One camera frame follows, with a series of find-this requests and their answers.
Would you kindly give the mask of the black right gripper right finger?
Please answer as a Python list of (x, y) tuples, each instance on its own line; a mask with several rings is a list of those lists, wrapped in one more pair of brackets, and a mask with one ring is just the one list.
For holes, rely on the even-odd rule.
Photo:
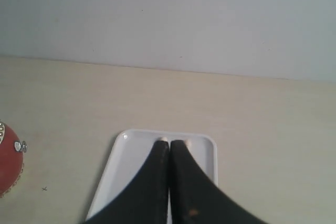
[(169, 178), (173, 223), (265, 223), (225, 195), (182, 140), (171, 142)]

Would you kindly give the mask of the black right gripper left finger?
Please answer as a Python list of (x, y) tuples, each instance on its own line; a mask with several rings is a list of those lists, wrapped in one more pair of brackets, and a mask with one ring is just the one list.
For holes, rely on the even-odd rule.
[(167, 223), (169, 153), (168, 142), (155, 141), (124, 190), (85, 223)]

